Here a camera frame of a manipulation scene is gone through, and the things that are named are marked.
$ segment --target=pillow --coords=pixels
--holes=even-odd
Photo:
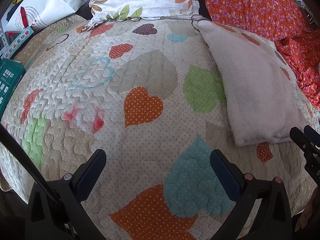
[[[290,141],[292,127],[303,130],[307,121],[296,100],[300,89],[268,40],[208,20],[198,27],[222,76],[237,146]]]
[[[125,20],[148,17],[191,18],[199,13],[199,3],[194,0],[90,0],[93,18],[86,29],[106,20]]]
[[[311,29],[294,0],[205,0],[213,21],[276,41]]]

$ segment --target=bed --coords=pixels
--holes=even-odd
[[[208,162],[217,148],[256,178],[280,176],[292,214],[301,210],[314,188],[302,152],[293,142],[236,147],[219,70],[189,20],[113,22],[82,32],[86,23],[74,15],[55,23],[16,57],[29,69],[1,123],[46,180],[105,150],[107,165],[82,205],[107,239],[211,238],[234,205]],[[199,80],[208,82],[210,98]],[[292,87],[317,128],[316,109]],[[2,145],[0,152],[2,189],[27,202],[32,178]]]

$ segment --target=human hand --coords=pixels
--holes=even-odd
[[[310,200],[308,201],[307,205],[305,206],[304,211],[302,212],[301,216],[299,217],[299,219],[297,221],[296,228],[294,230],[295,232],[298,231],[299,229],[301,229],[301,228],[303,229],[307,226],[309,219],[313,215],[314,209],[318,208],[318,207],[314,206],[315,199],[318,194],[319,194],[319,187],[316,187],[311,195]]]

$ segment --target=folded towel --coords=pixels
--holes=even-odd
[[[222,76],[236,145],[290,141],[290,129],[302,130],[307,121],[286,73],[270,53],[239,29],[207,20],[198,27]]]

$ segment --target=green patch print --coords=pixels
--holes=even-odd
[[[31,122],[27,135],[22,141],[22,147],[38,170],[41,169],[43,157],[41,135],[44,131],[45,123],[46,119],[41,115],[35,118]]]
[[[194,111],[211,112],[217,100],[226,103],[223,84],[220,78],[205,69],[190,65],[183,84],[183,93]]]
[[[67,30],[68,30],[67,26],[60,24],[56,29],[56,33],[61,34],[61,33],[66,32]]]

